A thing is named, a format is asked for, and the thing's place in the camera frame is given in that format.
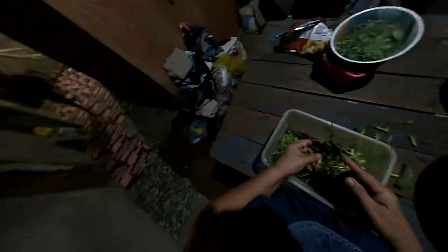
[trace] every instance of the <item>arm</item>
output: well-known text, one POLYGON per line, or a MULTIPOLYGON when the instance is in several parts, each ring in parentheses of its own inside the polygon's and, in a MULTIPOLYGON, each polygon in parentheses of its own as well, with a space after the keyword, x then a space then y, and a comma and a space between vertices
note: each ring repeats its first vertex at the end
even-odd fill
POLYGON ((344 161, 373 193, 371 197, 356 179, 345 179, 375 227, 392 243, 396 251, 422 252, 417 237, 401 212, 397 196, 350 158, 345 156, 344 161))
POLYGON ((300 140, 288 146, 283 155, 271 167, 249 179, 211 203, 216 214, 239 211, 258 195, 270 195, 289 176, 307 167, 316 166, 321 155, 312 153, 311 140, 300 140))

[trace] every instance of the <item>concrete floor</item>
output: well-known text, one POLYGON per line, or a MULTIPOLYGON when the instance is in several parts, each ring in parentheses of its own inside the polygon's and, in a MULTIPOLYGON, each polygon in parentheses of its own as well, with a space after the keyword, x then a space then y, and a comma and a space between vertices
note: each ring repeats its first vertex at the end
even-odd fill
POLYGON ((0 200, 1 251, 180 251, 122 188, 0 200))

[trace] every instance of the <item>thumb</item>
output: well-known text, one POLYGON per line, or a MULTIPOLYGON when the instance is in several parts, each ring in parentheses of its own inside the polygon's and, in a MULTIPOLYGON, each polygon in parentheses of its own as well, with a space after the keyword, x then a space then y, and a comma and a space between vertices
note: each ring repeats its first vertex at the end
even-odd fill
POLYGON ((317 162, 322 159, 322 154, 320 153, 311 153, 302 158, 303 165, 310 164, 312 162, 317 162))
POLYGON ((354 178, 346 178, 345 184, 350 187, 356 196, 358 196, 364 208, 370 208, 375 205, 375 201, 370 197, 364 187, 354 178))

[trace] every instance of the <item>leafy greens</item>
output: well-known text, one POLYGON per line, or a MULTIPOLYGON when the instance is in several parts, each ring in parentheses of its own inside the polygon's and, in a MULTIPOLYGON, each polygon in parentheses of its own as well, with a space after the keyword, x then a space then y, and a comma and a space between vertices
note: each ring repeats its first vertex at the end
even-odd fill
POLYGON ((384 20, 369 20, 354 25, 336 51, 355 61, 376 61, 394 55, 403 41, 403 31, 384 20))

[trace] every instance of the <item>wooden floor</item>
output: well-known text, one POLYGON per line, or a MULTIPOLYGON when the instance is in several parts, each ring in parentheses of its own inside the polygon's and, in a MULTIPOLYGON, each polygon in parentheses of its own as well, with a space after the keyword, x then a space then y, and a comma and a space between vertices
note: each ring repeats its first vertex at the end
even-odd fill
MULTIPOLYGON (((383 64, 365 87, 342 94, 310 78, 311 61, 273 52, 276 42, 272 38, 292 22, 303 21, 270 22, 260 35, 242 34, 239 39, 250 60, 212 147, 212 157, 254 176, 252 166, 283 113, 299 109, 349 129, 392 126, 392 144, 398 154, 393 173, 399 173, 406 163, 419 174, 448 153, 448 113, 439 94, 448 78, 448 17, 423 19, 424 37, 412 51, 383 64), (398 123, 406 120, 415 123, 398 123), (415 136, 418 147, 411 145, 409 135, 415 136)), ((388 185, 393 188, 394 182, 390 178, 388 185)), ((394 190, 413 198, 413 188, 394 190)))

